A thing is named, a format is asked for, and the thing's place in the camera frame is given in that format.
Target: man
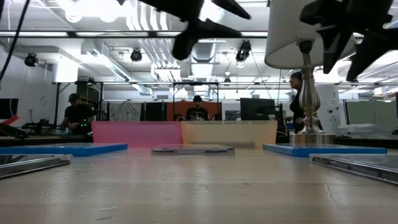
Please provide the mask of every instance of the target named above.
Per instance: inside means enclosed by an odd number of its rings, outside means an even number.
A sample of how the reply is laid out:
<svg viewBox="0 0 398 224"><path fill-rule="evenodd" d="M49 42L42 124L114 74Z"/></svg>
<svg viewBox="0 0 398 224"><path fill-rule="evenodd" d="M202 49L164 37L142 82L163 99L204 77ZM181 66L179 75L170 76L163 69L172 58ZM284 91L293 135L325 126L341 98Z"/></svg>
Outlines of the man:
<svg viewBox="0 0 398 224"><path fill-rule="evenodd" d="M195 102L195 106L187 110L187 119L189 121L208 121L209 113L201 107L201 97L195 96L193 102Z"/></svg>
<svg viewBox="0 0 398 224"><path fill-rule="evenodd" d="M94 120L94 112L87 104L81 102L78 94L72 93L69 96L71 106L65 110L65 118L60 127L61 129L69 128L74 134L85 134L89 132L90 124ZM81 124L87 124L86 128L81 128Z"/></svg>

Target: ceiling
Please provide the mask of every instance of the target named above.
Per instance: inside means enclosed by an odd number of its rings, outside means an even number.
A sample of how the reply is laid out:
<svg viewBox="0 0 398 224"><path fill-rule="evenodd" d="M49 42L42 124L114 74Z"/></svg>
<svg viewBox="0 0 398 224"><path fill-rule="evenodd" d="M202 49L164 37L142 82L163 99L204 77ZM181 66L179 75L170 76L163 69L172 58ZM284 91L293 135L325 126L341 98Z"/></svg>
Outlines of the ceiling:
<svg viewBox="0 0 398 224"><path fill-rule="evenodd" d="M266 7L265 0L237 0L245 10L247 10L252 19L250 21L242 19L234 14L226 12L224 18L219 21L220 24L232 27L240 31L267 31L269 20L269 8ZM5 5L5 10L2 14L0 30L15 30L23 7L23 0L10 0ZM65 18L65 10L59 8L56 0L32 0L22 30L77 30L77 31L94 31L94 30L129 30L126 25L126 17L124 11L121 11L120 17L114 22L103 22L99 17L89 16L83 17L77 23L68 22ZM391 9L391 14L394 17L398 16L398 11L394 3ZM147 21L150 21L150 9L147 8ZM169 30L184 30L185 24L180 22L174 16L167 14L166 23ZM212 63L210 74L207 75L207 80L218 80L222 82L226 77L226 72L230 75L231 80L238 82L261 82L261 77L267 82L278 82L280 78L287 80L286 75L289 71L278 70L270 68L264 63L266 52L267 39L249 39L252 46L252 54L246 60L243 68L237 66L234 59L238 47L241 45L243 39L221 39L216 44L215 51L216 57ZM79 76L93 77L95 80L111 82L115 80L115 76L110 69L103 64L89 60L85 54L82 55L81 48L87 40L84 39L19 39L18 44L23 49L24 47L32 46L54 46L58 47L68 55L73 57L74 60L80 63ZM130 54L134 48L141 48L139 39L95 39L91 40L93 43L100 47L106 44L109 47L109 57L116 62L124 71L127 71L131 78L135 81L154 81L150 75L151 65L153 64L144 50L141 62L132 62ZM376 82L378 80L394 78L398 75L398 69L395 65L391 65L389 69L382 69L386 65L397 63L395 57L397 53L393 52L386 55L375 62L369 67L365 73L368 74L362 82ZM177 62L181 68L181 78L195 78L197 73L193 72L191 60L184 60ZM207 65L195 65L197 67L204 67ZM338 76L336 79L339 81L345 80L346 72L349 68L349 62L342 61L336 65ZM317 82L328 81L327 75L316 75ZM350 89L350 86L341 86L341 89Z"/></svg>

